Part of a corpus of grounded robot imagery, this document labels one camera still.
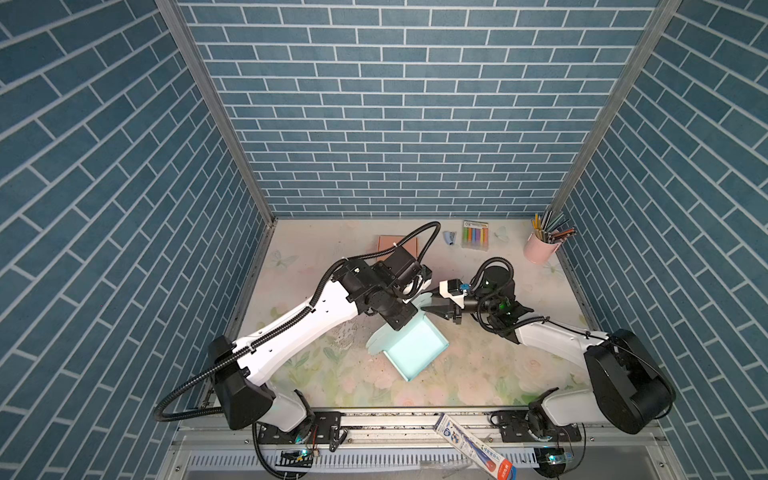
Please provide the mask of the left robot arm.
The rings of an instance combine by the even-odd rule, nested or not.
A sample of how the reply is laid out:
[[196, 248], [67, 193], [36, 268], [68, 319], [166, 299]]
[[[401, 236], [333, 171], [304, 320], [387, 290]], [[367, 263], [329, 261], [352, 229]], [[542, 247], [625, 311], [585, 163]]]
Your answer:
[[[378, 315], [399, 332], [418, 315], [414, 299], [430, 285], [432, 272], [422, 254], [412, 255], [406, 244], [429, 231], [428, 222], [393, 246], [375, 253], [335, 261], [322, 275], [314, 293], [299, 306], [260, 330], [234, 341], [225, 336], [209, 346], [212, 365], [182, 383], [153, 411], [158, 422], [175, 422], [222, 414], [232, 430], [265, 423], [283, 432], [297, 431], [312, 413], [297, 391], [282, 393], [269, 386], [272, 375], [298, 352], [333, 328], [360, 315]], [[219, 404], [212, 408], [168, 412], [168, 407], [204, 380], [213, 382]]]

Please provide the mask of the light blue cardboard box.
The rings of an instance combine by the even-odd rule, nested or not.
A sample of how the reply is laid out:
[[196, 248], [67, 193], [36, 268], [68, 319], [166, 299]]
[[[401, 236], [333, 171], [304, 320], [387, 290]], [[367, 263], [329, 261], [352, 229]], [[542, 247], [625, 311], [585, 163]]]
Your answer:
[[412, 304], [417, 307], [417, 314], [407, 325], [395, 331], [384, 324], [366, 343], [370, 355], [383, 353], [407, 382], [414, 380], [449, 346], [448, 339], [423, 311], [424, 306], [431, 305], [431, 295], [421, 294]]

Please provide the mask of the pink cardboard box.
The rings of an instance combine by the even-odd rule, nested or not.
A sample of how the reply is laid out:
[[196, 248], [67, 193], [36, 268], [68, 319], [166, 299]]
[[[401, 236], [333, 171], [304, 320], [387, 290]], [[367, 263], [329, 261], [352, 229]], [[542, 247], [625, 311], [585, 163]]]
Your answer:
[[[384, 251], [390, 247], [394, 247], [403, 239], [402, 235], [380, 235], [378, 237], [377, 250]], [[414, 237], [405, 243], [404, 248], [414, 257], [419, 253], [419, 240]]]

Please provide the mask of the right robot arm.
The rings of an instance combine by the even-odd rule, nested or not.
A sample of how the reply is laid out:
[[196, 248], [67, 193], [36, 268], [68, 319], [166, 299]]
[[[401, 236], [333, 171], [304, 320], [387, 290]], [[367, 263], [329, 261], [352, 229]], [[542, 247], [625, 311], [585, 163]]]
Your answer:
[[502, 257], [484, 261], [467, 282], [440, 282], [419, 295], [417, 305], [455, 324], [470, 317], [490, 334], [553, 354], [587, 373], [588, 387], [551, 388], [529, 403], [525, 421], [529, 434], [540, 441], [572, 424], [609, 424], [637, 434], [669, 415], [677, 398], [670, 380], [631, 331], [566, 326], [522, 305], [515, 294], [514, 268]]

